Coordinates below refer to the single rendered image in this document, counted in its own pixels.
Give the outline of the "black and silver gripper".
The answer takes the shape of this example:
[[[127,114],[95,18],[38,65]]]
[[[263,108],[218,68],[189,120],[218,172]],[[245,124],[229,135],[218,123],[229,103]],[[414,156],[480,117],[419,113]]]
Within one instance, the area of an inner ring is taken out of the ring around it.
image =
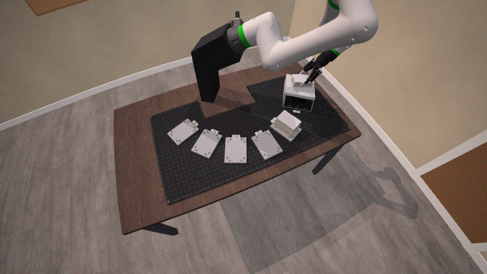
[[[312,58],[312,60],[303,67],[304,70],[299,73],[304,75],[307,71],[313,69],[308,79],[306,79],[300,86],[304,87],[307,83],[312,83],[319,76],[319,74],[322,73],[322,67],[325,67],[329,62],[330,61],[327,60],[322,53],[316,59]]]

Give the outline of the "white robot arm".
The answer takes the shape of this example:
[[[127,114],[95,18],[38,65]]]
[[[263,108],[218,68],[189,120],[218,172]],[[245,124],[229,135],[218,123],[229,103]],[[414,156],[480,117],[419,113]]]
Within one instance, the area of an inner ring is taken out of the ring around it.
[[[258,46],[264,68],[279,72],[319,53],[332,62],[352,45],[372,39],[378,24],[372,0],[327,0],[319,28],[294,39],[283,41],[280,24],[272,12],[243,23],[239,11],[234,21],[229,21],[227,38],[237,54]]]

